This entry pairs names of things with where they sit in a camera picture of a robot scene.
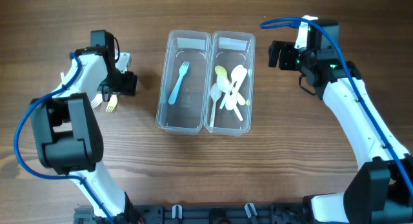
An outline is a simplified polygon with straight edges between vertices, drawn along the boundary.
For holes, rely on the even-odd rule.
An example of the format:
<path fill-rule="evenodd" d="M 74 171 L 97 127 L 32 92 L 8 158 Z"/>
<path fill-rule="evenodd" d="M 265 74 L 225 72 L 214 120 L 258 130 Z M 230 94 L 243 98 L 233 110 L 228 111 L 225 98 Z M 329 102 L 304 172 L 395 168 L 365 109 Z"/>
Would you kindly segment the light blue plastic fork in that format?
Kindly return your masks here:
<path fill-rule="evenodd" d="M 171 94 L 170 94 L 170 97 L 168 98 L 168 104 L 169 105 L 173 105 L 176 102 L 182 80 L 183 80 L 185 74 L 188 71 L 189 65 L 190 65 L 190 63 L 188 61 L 184 61 L 183 64 L 180 66 L 180 68 L 179 68 L 179 77 L 176 81 L 176 84 L 175 84 Z"/>

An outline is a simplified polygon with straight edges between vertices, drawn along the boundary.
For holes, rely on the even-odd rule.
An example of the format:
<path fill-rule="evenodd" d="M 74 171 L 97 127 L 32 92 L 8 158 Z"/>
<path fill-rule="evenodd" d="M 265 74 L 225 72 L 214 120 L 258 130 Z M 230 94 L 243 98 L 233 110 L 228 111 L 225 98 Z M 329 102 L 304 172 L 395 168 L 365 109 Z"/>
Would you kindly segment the white wide-handle spoon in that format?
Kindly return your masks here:
<path fill-rule="evenodd" d="M 230 95 L 235 99 L 236 99 L 238 90 L 240 89 L 240 86 L 244 82 L 246 74 L 247 74 L 247 69 L 242 65 L 236 66 L 231 73 L 232 82 L 230 83 L 230 86 L 231 86 Z M 227 110 L 232 110 L 232 108 L 229 105 L 224 105 L 224 107 L 226 107 Z"/>

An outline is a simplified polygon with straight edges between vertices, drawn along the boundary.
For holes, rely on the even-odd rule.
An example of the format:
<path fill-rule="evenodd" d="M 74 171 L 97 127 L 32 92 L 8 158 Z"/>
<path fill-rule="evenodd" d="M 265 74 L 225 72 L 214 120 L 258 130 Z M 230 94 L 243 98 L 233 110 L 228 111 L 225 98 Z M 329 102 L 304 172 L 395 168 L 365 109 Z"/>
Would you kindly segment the white plastic spoon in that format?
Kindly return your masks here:
<path fill-rule="evenodd" d="M 222 109 L 224 107 L 224 105 L 229 105 L 234 112 L 236 113 L 236 116 L 238 117 L 238 119 L 240 121 L 243 120 L 243 117 L 236 105 L 236 99 L 233 98 L 230 95 L 231 92 L 231 86 L 230 83 L 228 82 L 228 80 L 226 80 L 223 76 L 217 76 L 217 85 L 219 87 L 219 89 L 225 93 L 225 96 L 219 106 L 220 109 Z"/>
<path fill-rule="evenodd" d="M 225 93 L 219 108 L 234 107 L 236 103 L 244 105 L 245 99 L 239 93 L 239 89 L 247 75 L 247 69 L 243 65 L 236 66 L 230 73 L 230 80 L 228 80 L 227 70 L 223 66 L 216 66 L 216 73 L 218 88 Z"/>

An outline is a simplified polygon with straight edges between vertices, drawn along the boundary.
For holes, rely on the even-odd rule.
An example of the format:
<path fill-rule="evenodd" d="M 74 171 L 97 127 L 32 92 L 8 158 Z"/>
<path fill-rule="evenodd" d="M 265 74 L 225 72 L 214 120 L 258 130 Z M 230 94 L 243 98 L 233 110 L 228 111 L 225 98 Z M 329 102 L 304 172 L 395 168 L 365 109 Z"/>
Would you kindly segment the white slim spoon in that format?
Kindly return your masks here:
<path fill-rule="evenodd" d="M 212 85 L 210 90 L 210 97 L 212 98 L 212 111 L 210 116 L 210 126 L 214 126 L 215 116 L 216 116 L 216 103 L 222 95 L 222 91 L 219 89 L 217 83 Z"/>

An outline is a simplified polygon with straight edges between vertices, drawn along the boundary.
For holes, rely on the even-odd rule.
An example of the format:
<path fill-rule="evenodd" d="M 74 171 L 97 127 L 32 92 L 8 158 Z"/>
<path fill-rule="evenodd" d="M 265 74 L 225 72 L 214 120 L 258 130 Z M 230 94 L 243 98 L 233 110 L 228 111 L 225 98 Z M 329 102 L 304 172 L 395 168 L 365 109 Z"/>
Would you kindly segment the yellow plastic spoon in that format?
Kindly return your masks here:
<path fill-rule="evenodd" d="M 223 76 L 226 80 L 228 80 L 227 70 L 223 66 L 215 66 L 215 73 L 217 76 Z M 236 99 L 239 105 L 243 106 L 246 105 L 245 98 L 238 92 L 236 95 Z"/>

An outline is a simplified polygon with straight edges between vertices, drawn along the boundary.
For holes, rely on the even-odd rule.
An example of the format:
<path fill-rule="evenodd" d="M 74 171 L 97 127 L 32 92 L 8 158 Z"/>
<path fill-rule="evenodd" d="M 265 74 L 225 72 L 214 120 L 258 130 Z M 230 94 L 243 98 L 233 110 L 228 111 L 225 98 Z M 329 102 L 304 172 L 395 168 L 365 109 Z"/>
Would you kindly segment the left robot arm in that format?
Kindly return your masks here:
<path fill-rule="evenodd" d="M 58 87 L 33 99 L 18 125 L 16 158 L 34 176 L 73 181 L 92 204 L 95 217 L 109 223 L 139 223 L 141 215 L 102 161 L 103 137 L 91 106 L 95 96 L 109 102 L 116 95 L 136 94 L 137 76 L 127 70 L 130 55 L 120 51 L 113 34 L 94 30 L 90 46 L 77 49 L 69 58 L 72 66 Z M 54 176 L 32 170 L 21 157 L 19 134 L 27 119 L 32 124 L 38 159 L 55 171 Z"/>

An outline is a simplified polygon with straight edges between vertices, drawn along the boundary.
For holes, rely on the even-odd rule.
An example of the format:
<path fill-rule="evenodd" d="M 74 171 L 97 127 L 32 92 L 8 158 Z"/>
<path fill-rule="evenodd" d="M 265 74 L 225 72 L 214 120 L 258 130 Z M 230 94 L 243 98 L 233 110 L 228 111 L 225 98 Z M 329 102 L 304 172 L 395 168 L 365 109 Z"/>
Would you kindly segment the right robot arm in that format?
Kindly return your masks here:
<path fill-rule="evenodd" d="M 339 24 L 284 17 L 261 24 L 298 31 L 295 42 L 274 41 L 271 67 L 298 71 L 305 92 L 317 96 L 339 121 L 358 172 L 344 192 L 303 198 L 300 223 L 411 223 L 412 154 L 391 133 L 369 98 L 362 76 L 339 47 Z"/>

